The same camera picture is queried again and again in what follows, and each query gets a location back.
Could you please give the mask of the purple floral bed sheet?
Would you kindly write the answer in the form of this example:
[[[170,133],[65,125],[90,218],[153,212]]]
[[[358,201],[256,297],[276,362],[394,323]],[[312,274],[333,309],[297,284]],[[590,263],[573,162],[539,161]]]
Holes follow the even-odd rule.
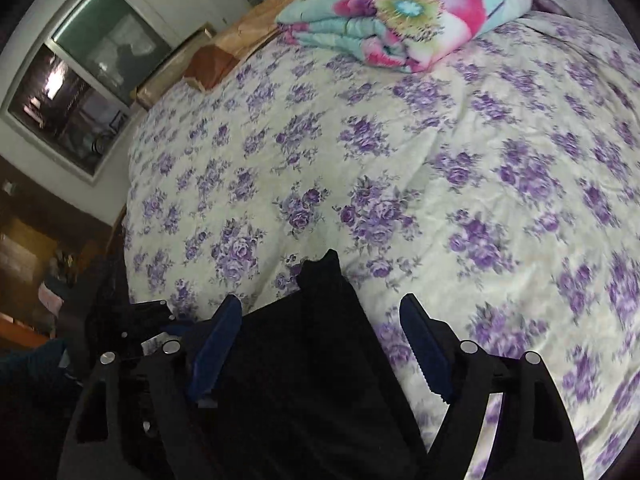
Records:
[[[584,474],[639,421],[639,51],[533,12],[425,74],[276,40],[224,82],[168,90],[129,151],[134,300],[190,318],[294,292],[334,249],[431,443],[445,407],[398,320],[535,350]]]

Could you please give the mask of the black pants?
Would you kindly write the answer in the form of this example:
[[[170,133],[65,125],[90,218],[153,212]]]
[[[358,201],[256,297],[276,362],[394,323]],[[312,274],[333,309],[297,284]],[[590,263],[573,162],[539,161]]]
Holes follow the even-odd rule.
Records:
[[[184,333],[186,423],[168,451],[175,476],[423,478],[420,431],[337,253],[304,262],[296,282],[292,294],[242,314],[201,401],[189,396]]]

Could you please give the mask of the orange brown pillow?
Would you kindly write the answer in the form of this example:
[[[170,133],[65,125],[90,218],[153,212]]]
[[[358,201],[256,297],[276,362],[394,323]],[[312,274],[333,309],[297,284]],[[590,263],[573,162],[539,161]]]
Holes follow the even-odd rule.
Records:
[[[235,66],[280,34],[277,16],[295,0],[264,0],[224,32],[199,48],[182,78],[193,88],[213,90]]]

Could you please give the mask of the wooden framed board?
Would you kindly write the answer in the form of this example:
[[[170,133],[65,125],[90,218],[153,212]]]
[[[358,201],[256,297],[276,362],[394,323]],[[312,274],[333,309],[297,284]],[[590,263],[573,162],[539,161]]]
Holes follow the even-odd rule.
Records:
[[[188,68],[191,58],[201,47],[205,47],[215,37],[213,26],[205,23],[183,40],[166,58],[152,70],[132,92],[134,102],[149,110],[181,78]]]

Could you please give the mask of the folded turquoise pink floral quilt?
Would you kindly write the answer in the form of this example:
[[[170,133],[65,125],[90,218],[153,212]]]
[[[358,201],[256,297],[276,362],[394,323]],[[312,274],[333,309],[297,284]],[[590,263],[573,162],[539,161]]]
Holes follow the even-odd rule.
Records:
[[[477,36],[520,18],[533,0],[295,0],[277,17],[293,44],[417,73]]]

